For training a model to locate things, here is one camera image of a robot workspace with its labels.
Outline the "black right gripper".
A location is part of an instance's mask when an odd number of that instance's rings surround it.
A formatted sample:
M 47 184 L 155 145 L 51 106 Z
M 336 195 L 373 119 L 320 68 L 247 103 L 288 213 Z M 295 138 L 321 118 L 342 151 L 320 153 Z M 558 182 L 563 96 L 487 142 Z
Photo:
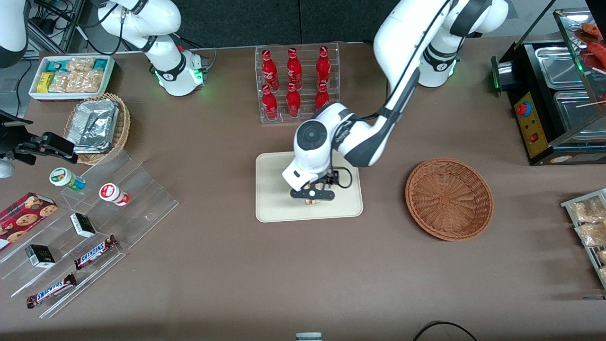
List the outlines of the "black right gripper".
M 43 138 L 26 129 L 33 121 L 0 111 L 0 154 L 9 160 L 36 160 L 39 156 L 60 158 L 75 164 L 74 144 L 55 133 L 43 133 Z

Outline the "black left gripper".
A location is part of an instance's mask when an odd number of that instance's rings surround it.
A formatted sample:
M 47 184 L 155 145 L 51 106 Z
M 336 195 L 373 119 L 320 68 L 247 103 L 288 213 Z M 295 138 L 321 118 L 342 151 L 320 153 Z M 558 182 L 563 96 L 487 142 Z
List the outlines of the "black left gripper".
M 318 189 L 318 190 L 331 190 L 333 185 L 339 185 L 339 171 L 338 170 L 336 170 L 336 171 L 331 170 L 316 181 L 316 189 Z M 324 202 L 324 200 L 318 199 L 318 205 L 323 202 Z M 303 204 L 307 205 L 308 200 L 303 199 Z

